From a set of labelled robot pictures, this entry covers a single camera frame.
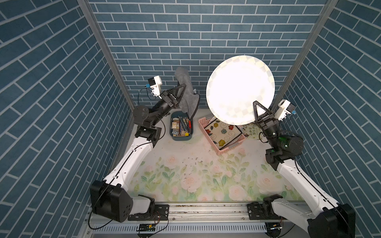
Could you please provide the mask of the grey green cleaning cloth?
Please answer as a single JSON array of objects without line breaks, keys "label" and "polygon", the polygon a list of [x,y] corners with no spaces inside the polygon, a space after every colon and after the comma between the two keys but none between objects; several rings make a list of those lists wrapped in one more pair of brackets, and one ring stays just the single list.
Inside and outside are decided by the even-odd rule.
[{"label": "grey green cleaning cloth", "polygon": [[200,95],[194,92],[191,77],[186,68],[178,67],[175,71],[175,77],[180,85],[185,84],[184,94],[180,100],[179,107],[192,120],[198,110]]}]

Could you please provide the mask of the round blue checkered plate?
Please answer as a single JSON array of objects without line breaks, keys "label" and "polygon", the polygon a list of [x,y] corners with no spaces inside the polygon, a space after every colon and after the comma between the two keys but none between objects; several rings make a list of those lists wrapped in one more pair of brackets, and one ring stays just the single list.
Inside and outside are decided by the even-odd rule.
[{"label": "round blue checkered plate", "polygon": [[260,59],[241,55],[223,61],[212,72],[206,87],[212,114],[230,125],[255,121],[253,103],[269,108],[275,95],[274,76]]}]

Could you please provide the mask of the square flower pattern plate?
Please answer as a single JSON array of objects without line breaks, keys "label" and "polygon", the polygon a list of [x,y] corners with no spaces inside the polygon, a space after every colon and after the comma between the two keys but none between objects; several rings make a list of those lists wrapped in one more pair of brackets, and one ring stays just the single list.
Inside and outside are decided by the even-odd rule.
[{"label": "square flower pattern plate", "polygon": [[229,125],[219,119],[214,119],[204,127],[205,132],[218,150],[222,150],[233,140],[238,139],[242,132],[235,125]]}]

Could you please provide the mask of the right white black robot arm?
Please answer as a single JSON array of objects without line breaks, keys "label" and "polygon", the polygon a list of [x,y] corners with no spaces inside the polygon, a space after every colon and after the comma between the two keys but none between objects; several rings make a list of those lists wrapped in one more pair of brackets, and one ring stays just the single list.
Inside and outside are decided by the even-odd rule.
[{"label": "right white black robot arm", "polygon": [[354,209],[325,192],[298,164],[296,157],[304,149],[302,136],[281,130],[278,116],[260,102],[253,102],[253,108],[255,124],[271,146],[266,150],[266,162],[297,190],[309,207],[303,209],[275,194],[264,198],[264,214],[289,220],[311,238],[355,237]]}]

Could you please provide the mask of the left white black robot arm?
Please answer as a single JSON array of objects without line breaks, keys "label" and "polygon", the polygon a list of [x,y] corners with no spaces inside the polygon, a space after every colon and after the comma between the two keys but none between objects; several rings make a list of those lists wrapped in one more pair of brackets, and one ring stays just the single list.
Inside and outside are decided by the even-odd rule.
[{"label": "left white black robot arm", "polygon": [[160,101],[152,108],[138,105],[133,111],[137,131],[131,147],[117,166],[103,180],[96,180],[90,186],[91,215],[100,215],[112,221],[124,222],[130,216],[154,216],[154,198],[138,195],[131,197],[129,185],[144,158],[162,138],[162,129],[157,124],[178,107],[186,89],[185,84],[165,90]]}]

